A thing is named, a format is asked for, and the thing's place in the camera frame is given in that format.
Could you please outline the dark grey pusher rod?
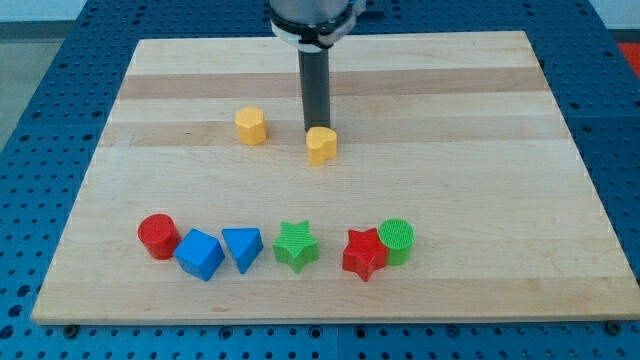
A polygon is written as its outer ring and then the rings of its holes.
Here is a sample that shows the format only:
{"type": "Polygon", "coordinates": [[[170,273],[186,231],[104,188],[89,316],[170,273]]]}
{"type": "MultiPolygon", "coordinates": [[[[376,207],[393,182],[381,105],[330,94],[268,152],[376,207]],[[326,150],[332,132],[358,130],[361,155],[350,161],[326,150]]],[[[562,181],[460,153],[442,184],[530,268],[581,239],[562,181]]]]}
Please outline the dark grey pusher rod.
{"type": "Polygon", "coordinates": [[[331,127],[329,52],[298,52],[304,128],[331,127]]]}

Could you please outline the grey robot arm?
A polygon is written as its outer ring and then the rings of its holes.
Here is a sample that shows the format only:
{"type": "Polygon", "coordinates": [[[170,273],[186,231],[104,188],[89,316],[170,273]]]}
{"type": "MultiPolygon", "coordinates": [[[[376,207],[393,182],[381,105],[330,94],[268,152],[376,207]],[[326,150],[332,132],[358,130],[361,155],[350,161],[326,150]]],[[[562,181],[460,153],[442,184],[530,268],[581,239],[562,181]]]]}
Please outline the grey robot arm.
{"type": "Polygon", "coordinates": [[[364,0],[270,0],[271,28],[297,50],[304,128],[331,126],[329,49],[349,34],[364,0]]]}

